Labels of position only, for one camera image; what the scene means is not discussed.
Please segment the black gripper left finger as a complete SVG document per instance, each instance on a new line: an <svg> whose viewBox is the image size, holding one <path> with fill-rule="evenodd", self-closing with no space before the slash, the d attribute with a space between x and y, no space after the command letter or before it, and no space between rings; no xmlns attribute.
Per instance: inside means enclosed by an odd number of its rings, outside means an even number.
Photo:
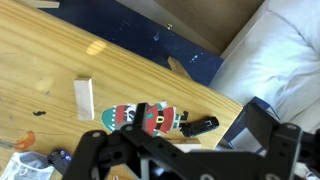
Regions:
<svg viewBox="0 0 320 180"><path fill-rule="evenodd" d="M86 132L80 139L62 180L104 180L112 167L124 164L140 178L140 161L131 143L119 132Z"/></svg>

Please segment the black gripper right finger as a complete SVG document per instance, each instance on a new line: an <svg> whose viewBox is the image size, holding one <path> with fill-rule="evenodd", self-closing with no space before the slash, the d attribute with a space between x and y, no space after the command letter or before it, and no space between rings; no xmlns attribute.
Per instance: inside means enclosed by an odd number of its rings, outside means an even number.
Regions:
<svg viewBox="0 0 320 180"><path fill-rule="evenodd" d="M279 123L256 104L245 107L245 125L266 150L259 176L264 180L292 180L300 151L301 128Z"/></svg>

